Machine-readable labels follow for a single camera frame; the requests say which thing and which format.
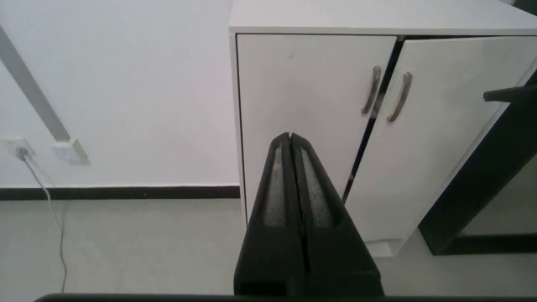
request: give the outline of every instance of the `gray floor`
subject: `gray floor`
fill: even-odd
[[[55,210],[65,210],[66,292],[232,294],[238,200],[73,200]],[[0,202],[0,301],[60,290],[58,241],[46,202]],[[416,232],[377,262],[390,295],[537,295],[534,254],[432,257]]]

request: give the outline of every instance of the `cabinet handle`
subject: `cabinet handle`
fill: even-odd
[[[406,97],[409,95],[410,85],[412,84],[412,74],[406,72],[403,75],[403,91],[401,92],[401,97],[399,98],[399,103],[397,104],[394,113],[388,116],[388,122],[393,122],[401,113],[404,103],[406,102]]]
[[[377,96],[379,82],[380,66],[376,65],[375,67],[373,67],[373,83],[371,85],[371,91],[369,92],[368,100],[366,101],[366,104],[362,107],[362,114],[368,113],[369,109],[371,109],[371,105],[373,104],[373,101],[375,101],[375,97]]]

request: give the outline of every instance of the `black frame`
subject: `black frame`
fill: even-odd
[[[537,85],[535,72],[525,86]],[[460,236],[537,154],[537,99],[513,102],[420,223],[434,255],[537,252],[537,233]]]

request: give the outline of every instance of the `wall outlet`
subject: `wall outlet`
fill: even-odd
[[[35,156],[34,150],[30,147],[26,139],[24,138],[0,138],[0,142],[4,148],[12,155],[17,157],[17,147],[24,147],[28,150],[30,157]]]
[[[59,160],[70,163],[85,163],[87,161],[86,152],[82,148],[78,138],[72,138],[69,142],[58,142],[52,146],[52,150]]]

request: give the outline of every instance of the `power plug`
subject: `power plug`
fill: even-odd
[[[15,156],[22,161],[26,161],[26,156],[29,155],[28,150],[25,147],[17,147],[15,149]]]

